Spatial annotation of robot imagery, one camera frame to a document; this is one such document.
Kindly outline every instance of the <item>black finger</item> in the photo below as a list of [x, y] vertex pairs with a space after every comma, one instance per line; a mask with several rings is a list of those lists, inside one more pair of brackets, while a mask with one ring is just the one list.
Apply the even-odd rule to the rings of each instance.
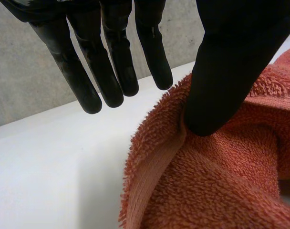
[[[264, 1], [259, 2], [262, 7], [255, 2], [241, 6], [240, 1], [233, 1], [229, 5], [241, 11], [228, 11], [226, 5], [223, 12], [220, 1], [215, 1], [215, 9], [213, 2], [198, 1], [206, 34], [192, 71], [185, 116], [186, 124], [197, 135], [214, 133], [233, 116], [290, 34], [290, 7], [280, 10], [278, 6], [274, 9], [278, 14], [274, 14], [267, 11]], [[216, 21], [209, 17], [214, 10], [219, 15]], [[249, 13], [253, 22], [246, 20]]]
[[90, 114], [99, 112], [102, 101], [74, 50], [66, 18], [30, 22], [30, 25], [48, 47], [84, 111]]
[[106, 104], [109, 107], [120, 106], [124, 97], [101, 40], [99, 2], [97, 1], [97, 9], [95, 10], [72, 13], [68, 14], [67, 17], [74, 28], [77, 41]]
[[126, 36], [131, 0], [102, 0], [102, 22], [104, 34], [112, 58], [116, 76], [126, 96], [134, 96], [139, 90]]
[[135, 23], [149, 70], [157, 87], [161, 90], [170, 88], [173, 76], [170, 70], [159, 23], [166, 0], [135, 0]]

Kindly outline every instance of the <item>white table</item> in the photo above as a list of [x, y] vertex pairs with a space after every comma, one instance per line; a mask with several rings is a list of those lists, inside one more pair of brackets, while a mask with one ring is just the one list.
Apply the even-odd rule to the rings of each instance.
[[[290, 37], [276, 57], [288, 48]], [[174, 68], [174, 81], [193, 65]], [[139, 84], [116, 109], [89, 115], [73, 102], [0, 127], [0, 229], [118, 227], [130, 137], [163, 94], [151, 77]]]

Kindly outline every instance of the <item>orange towel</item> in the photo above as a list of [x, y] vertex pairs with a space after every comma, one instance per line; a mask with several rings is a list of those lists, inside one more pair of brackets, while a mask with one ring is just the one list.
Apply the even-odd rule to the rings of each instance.
[[209, 137], [194, 135], [182, 122], [190, 80], [164, 94], [132, 138], [122, 225], [289, 229], [290, 206], [280, 198], [278, 179], [290, 178], [290, 50]]

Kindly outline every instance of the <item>robotic hand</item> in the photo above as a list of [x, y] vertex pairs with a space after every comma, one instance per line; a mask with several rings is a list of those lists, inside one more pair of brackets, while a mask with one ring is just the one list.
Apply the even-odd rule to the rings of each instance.
[[[0, 0], [18, 19], [29, 22], [46, 44], [85, 112], [95, 114], [102, 102], [84, 70], [70, 39], [66, 18], [100, 92], [110, 107], [139, 90], [126, 36], [132, 0]], [[162, 44], [159, 23], [166, 0], [135, 0], [135, 22], [149, 70], [157, 87], [173, 84]], [[101, 40], [101, 18], [115, 74]]]
[[[21, 21], [30, 22], [86, 112], [97, 113], [102, 105], [72, 46], [65, 17], [75, 30], [106, 103], [111, 107], [119, 106], [123, 102], [121, 88], [127, 96], [137, 93], [125, 32], [131, 0], [101, 0], [100, 4], [98, 0], [30, 1], [37, 2], [37, 7], [21, 7], [21, 2], [29, 0], [0, 1]], [[135, 0], [138, 36], [160, 89], [167, 89], [173, 83], [158, 29], [165, 1]], [[205, 35], [192, 71], [185, 120], [194, 133], [207, 136], [239, 109], [253, 83], [290, 34], [290, 0], [196, 2]], [[121, 88], [100, 38], [100, 12]]]

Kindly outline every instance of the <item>gray concrete wall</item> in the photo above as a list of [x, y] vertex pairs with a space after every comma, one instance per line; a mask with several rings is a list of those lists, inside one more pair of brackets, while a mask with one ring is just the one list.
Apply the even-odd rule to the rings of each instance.
[[[204, 31], [194, 0], [167, 0], [160, 27], [172, 68], [195, 60]], [[92, 76], [71, 34], [85, 69]], [[127, 36], [138, 78], [149, 76], [135, 30], [134, 13], [130, 16]], [[28, 24], [18, 21], [0, 3], [0, 125], [74, 100], [46, 46]]]

